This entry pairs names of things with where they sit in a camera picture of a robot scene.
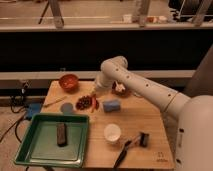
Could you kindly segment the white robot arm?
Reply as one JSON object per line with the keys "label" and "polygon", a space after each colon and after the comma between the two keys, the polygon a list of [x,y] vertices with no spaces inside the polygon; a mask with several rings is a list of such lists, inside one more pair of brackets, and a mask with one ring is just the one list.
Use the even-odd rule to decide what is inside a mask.
{"label": "white robot arm", "polygon": [[101,63],[94,90],[123,83],[163,113],[178,120],[175,171],[213,171],[213,96],[189,97],[127,70],[123,56]]}

